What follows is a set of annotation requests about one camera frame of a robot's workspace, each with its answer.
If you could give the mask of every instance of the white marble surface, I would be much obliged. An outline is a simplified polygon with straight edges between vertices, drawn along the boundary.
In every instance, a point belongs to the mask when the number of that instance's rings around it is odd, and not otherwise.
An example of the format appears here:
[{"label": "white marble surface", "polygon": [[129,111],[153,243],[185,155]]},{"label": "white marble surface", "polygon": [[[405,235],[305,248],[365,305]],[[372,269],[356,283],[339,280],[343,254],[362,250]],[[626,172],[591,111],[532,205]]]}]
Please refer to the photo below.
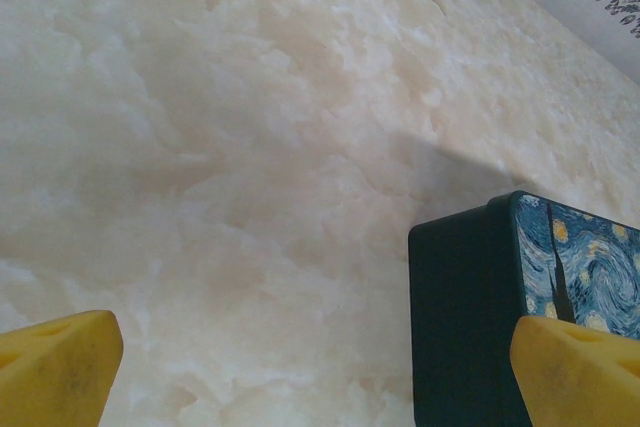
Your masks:
[{"label": "white marble surface", "polygon": [[115,311],[103,426],[412,425],[411,225],[640,223],[640,88],[530,0],[0,9],[0,330]]}]

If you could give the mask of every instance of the yellow star dot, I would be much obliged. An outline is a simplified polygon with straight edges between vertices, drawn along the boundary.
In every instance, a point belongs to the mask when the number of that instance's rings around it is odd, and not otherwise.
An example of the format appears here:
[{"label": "yellow star dot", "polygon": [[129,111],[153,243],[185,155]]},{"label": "yellow star dot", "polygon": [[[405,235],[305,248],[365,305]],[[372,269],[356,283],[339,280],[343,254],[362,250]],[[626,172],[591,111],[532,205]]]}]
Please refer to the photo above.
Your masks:
[{"label": "yellow star dot", "polygon": [[583,270],[582,272],[580,272],[580,281],[585,287],[589,287],[589,284],[591,283],[591,277],[589,277],[589,272],[587,272],[586,270]]},{"label": "yellow star dot", "polygon": [[545,317],[549,317],[550,319],[557,319],[558,313],[556,312],[556,306],[553,305],[553,302],[548,302],[544,308]]},{"label": "yellow star dot", "polygon": [[567,231],[567,226],[564,225],[564,222],[561,220],[555,219],[553,221],[553,236],[557,241],[562,242],[563,244],[569,240],[569,232]]},{"label": "yellow star dot", "polygon": [[590,329],[599,330],[601,332],[609,332],[607,321],[604,320],[604,317],[596,312],[589,312],[589,315],[587,315],[587,319],[585,321],[585,325]]},{"label": "yellow star dot", "polygon": [[527,295],[527,310],[533,312],[536,310],[536,301]]},{"label": "yellow star dot", "polygon": [[611,230],[620,242],[626,242],[629,239],[629,234],[627,233],[627,229],[618,224],[613,224],[611,226]]}]

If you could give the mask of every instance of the dark green box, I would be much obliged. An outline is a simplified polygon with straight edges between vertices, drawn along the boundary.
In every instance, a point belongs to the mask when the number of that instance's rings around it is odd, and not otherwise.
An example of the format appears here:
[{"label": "dark green box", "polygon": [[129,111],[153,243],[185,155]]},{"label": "dark green box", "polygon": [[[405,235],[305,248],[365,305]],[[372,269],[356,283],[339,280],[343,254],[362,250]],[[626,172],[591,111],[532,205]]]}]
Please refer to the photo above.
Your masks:
[{"label": "dark green box", "polygon": [[640,338],[640,233],[526,192],[409,234],[418,426],[531,425],[509,362],[522,315]]}]

